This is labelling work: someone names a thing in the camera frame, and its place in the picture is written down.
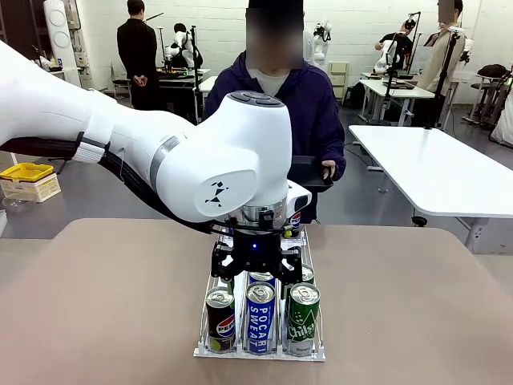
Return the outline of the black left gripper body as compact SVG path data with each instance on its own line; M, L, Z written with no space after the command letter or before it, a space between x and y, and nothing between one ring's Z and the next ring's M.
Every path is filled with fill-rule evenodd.
M247 226L233 229L232 276L247 272L270 273L281 277L281 231L250 229Z

